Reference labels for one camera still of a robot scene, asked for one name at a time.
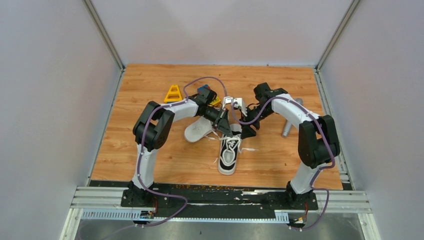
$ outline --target yellow triangle block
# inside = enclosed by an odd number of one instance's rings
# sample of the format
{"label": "yellow triangle block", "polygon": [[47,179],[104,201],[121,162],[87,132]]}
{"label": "yellow triangle block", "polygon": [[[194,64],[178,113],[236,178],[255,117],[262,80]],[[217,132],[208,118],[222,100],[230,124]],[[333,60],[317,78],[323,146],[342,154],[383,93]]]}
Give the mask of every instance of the yellow triangle block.
{"label": "yellow triangle block", "polygon": [[221,99],[218,96],[216,96],[216,98],[210,104],[214,107],[218,107],[220,103],[221,103]]}
{"label": "yellow triangle block", "polygon": [[183,100],[183,96],[181,95],[180,88],[178,85],[171,85],[166,94],[165,100],[163,100],[166,104],[172,102],[178,102]]}

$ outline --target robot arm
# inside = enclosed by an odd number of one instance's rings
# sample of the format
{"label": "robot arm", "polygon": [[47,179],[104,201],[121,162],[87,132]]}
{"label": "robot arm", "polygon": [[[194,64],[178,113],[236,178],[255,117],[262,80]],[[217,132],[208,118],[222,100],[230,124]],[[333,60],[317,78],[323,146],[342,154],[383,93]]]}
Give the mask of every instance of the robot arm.
{"label": "robot arm", "polygon": [[[165,144],[173,122],[184,118],[203,116],[212,122],[212,126],[215,129],[227,136],[233,136],[228,121],[228,110],[226,108],[216,109],[210,106],[216,96],[217,94],[214,91],[203,88],[199,94],[191,96],[185,102],[171,103],[167,107],[157,110],[152,116],[152,120],[158,120],[156,125],[148,123],[148,120],[152,112],[161,105],[154,101],[147,104],[132,130],[135,135],[135,142],[137,142],[137,160],[138,156],[142,154],[141,161],[137,161],[140,164],[136,166],[132,178],[132,183],[135,187],[141,190],[144,189],[138,180],[139,176],[147,188],[154,183],[153,172],[158,149]],[[143,152],[141,152],[142,137],[146,124],[148,124],[148,127],[145,134]]]}
{"label": "robot arm", "polygon": [[[137,124],[134,126],[133,133],[135,134],[135,141],[137,142],[137,159],[138,156],[141,154],[142,150],[142,129],[146,124],[146,122],[144,121],[147,120],[145,118],[148,118],[150,113],[152,112],[149,111],[149,109],[153,110],[158,106],[159,104],[155,102],[149,102],[147,104],[147,107],[141,114],[139,120],[137,121]],[[146,140],[144,141],[145,148],[143,150],[140,165],[136,166],[138,169],[135,169],[134,176],[132,177],[132,182],[136,187],[138,187],[139,189],[143,189],[142,185],[140,184],[140,181],[138,180],[138,173],[140,174],[140,177],[146,187],[149,188],[153,184],[153,171],[155,169],[156,157],[158,156],[158,149],[165,144],[172,123],[181,119],[196,116],[198,108],[199,106],[191,99],[181,105],[165,107],[163,108],[162,115],[159,117],[157,125],[154,126],[152,123],[149,125],[148,128],[150,129],[150,126],[152,127],[152,130],[150,132],[153,133],[154,136],[153,138],[148,138],[149,135],[146,134]]]}
{"label": "robot arm", "polygon": [[[253,109],[247,108],[247,115],[242,115],[241,118],[243,122],[253,121],[267,102],[274,98],[270,104],[265,106],[259,118],[251,125],[259,129],[260,120],[272,113],[277,113],[285,117],[287,121],[299,130],[297,151],[301,163],[294,178],[287,183],[286,189],[288,200],[292,205],[303,204],[305,199],[312,193],[311,182],[315,181],[317,174],[321,171],[320,168],[331,162],[330,154],[322,138],[327,140],[334,156],[340,153],[334,120],[329,115],[320,116],[307,110],[282,88],[271,90],[266,82],[255,87],[254,92],[259,105]],[[324,136],[321,136],[321,138],[317,138],[318,128],[312,118],[317,120],[323,130]],[[250,125],[242,126],[242,139],[254,136],[256,136],[256,132]]]}

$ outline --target white panel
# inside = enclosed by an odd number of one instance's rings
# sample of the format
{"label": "white panel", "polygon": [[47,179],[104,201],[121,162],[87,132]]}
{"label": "white panel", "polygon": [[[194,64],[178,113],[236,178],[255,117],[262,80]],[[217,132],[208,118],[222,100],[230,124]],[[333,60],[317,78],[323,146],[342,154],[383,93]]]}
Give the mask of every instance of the white panel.
{"label": "white panel", "polygon": [[314,65],[351,0],[93,0],[128,63]]}
{"label": "white panel", "polygon": [[424,1],[363,1],[322,74],[384,240],[423,239]]}
{"label": "white panel", "polygon": [[0,2],[0,239],[59,238],[119,77],[83,2]]}

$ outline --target white sneaker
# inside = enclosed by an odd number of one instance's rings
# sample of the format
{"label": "white sneaker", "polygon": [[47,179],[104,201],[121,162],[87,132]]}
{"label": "white sneaker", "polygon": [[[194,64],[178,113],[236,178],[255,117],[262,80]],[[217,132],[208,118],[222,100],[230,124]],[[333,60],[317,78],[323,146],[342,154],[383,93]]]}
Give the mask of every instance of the white sneaker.
{"label": "white sneaker", "polygon": [[212,133],[212,122],[201,116],[185,128],[184,138],[187,142],[194,143],[210,133]]}
{"label": "white sneaker", "polygon": [[230,129],[233,137],[222,135],[221,152],[219,154],[218,170],[224,175],[231,175],[236,170],[237,154],[241,153],[240,144],[242,143],[242,126],[231,124]]}

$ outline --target black and white sneaker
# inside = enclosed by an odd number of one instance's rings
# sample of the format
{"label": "black and white sneaker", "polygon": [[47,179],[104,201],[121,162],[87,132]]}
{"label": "black and white sneaker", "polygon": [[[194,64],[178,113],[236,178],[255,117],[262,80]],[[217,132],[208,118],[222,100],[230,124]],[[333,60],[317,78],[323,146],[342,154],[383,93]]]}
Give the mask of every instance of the black and white sneaker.
{"label": "black and white sneaker", "polygon": [[222,135],[221,151],[219,154],[218,170],[224,175],[231,175],[236,170],[237,154],[241,153],[240,144],[242,143],[242,126],[231,124],[230,129],[233,137]]}

